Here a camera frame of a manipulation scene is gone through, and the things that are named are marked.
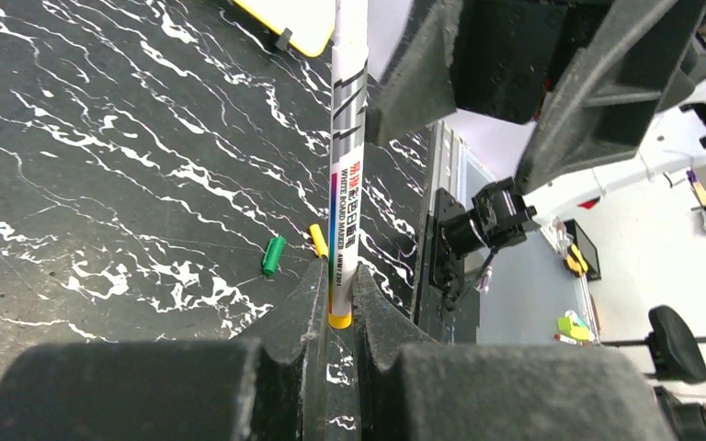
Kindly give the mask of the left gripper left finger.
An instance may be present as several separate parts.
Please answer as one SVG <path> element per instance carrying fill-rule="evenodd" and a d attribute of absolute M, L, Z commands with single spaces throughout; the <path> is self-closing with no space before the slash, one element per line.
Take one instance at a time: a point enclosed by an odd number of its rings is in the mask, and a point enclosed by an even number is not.
<path fill-rule="evenodd" d="M 50 344 L 0 379 L 0 440 L 320 440 L 327 262 L 229 340 Z"/>

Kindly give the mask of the white marker pen yellow end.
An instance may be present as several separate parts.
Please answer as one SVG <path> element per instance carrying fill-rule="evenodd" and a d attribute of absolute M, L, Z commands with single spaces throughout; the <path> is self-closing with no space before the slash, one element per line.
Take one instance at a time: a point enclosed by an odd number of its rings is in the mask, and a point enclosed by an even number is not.
<path fill-rule="evenodd" d="M 328 323 L 353 322 L 352 278 L 359 265 L 369 55 L 368 3 L 336 2 L 332 46 L 329 167 Z"/>

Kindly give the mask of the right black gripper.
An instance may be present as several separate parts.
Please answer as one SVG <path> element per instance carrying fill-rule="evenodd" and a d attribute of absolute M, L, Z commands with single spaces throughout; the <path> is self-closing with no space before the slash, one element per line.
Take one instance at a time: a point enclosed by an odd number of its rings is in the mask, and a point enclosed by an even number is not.
<path fill-rule="evenodd" d="M 368 7 L 368 72 L 379 86 L 366 141 L 383 145 L 458 109 L 508 122 L 541 113 L 514 176 L 522 195 L 633 158 L 655 114 L 695 90 L 680 66 L 706 15 L 695 0 Z"/>

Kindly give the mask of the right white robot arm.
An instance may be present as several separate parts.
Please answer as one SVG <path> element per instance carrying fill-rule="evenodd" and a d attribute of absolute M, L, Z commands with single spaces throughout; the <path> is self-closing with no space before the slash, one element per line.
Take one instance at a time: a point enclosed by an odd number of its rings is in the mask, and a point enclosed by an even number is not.
<path fill-rule="evenodd" d="M 655 117 L 694 101 L 706 1 L 372 1 L 381 83 L 366 137 L 385 143 L 459 114 L 468 127 L 530 124 L 512 172 L 466 209 L 437 190 L 427 285 L 456 310 L 463 260 L 523 243 L 563 209 L 598 198 L 598 167 L 634 159 Z"/>

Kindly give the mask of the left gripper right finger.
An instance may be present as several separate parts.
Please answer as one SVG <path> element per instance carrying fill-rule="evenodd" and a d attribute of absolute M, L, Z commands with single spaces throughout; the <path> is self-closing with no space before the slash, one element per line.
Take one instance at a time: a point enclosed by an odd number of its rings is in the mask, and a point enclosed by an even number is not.
<path fill-rule="evenodd" d="M 354 276 L 364 440 L 671 440 L 630 360 L 599 346 L 444 345 Z"/>

